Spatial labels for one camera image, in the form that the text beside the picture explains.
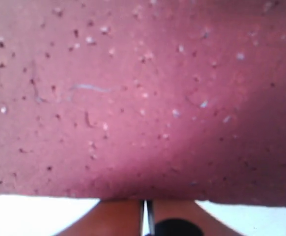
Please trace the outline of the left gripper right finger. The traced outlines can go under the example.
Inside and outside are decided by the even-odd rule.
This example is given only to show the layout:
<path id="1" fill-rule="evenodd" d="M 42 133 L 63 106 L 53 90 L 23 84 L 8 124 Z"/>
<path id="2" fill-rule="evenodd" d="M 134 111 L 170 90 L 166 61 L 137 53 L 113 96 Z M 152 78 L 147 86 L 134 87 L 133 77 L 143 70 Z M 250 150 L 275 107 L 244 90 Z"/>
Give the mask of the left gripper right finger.
<path id="1" fill-rule="evenodd" d="M 191 200 L 149 200 L 149 236 L 237 236 L 225 225 Z"/>

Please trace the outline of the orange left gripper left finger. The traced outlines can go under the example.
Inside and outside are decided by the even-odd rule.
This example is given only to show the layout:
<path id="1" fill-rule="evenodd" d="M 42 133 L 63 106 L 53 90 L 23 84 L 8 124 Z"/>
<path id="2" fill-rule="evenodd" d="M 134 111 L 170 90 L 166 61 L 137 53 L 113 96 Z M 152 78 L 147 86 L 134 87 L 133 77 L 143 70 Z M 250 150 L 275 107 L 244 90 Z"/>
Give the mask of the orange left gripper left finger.
<path id="1" fill-rule="evenodd" d="M 100 201 L 79 220 L 57 236 L 140 236 L 142 202 L 139 200 Z"/>

